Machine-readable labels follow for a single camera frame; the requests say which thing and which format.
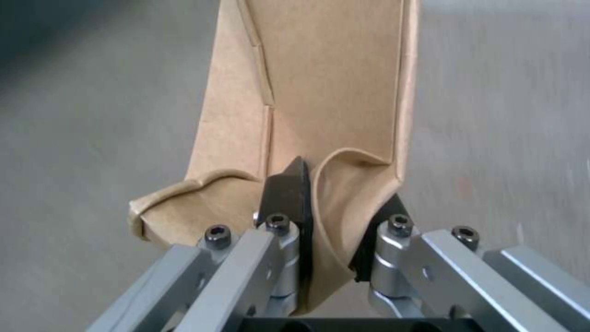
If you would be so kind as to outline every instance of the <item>gray background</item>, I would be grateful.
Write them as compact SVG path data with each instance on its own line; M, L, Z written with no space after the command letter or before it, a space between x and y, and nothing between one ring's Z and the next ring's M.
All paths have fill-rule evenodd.
M92 322L160 255L127 202L188 164L217 2L88 12L0 67L3 331ZM589 283L590 5L426 0L421 18L412 216L524 242ZM372 313L347 285L320 314Z

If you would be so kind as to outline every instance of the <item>gray floor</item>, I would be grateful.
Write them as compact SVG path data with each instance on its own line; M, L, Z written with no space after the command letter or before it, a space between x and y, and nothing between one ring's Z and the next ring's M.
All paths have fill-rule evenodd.
M81 330L160 255L127 231L126 202L183 176L216 12L133 2L3 79L3 331ZM402 190L422 229L470 224L590 282L589 19L583 2L424 1ZM370 314L361 293L322 313Z

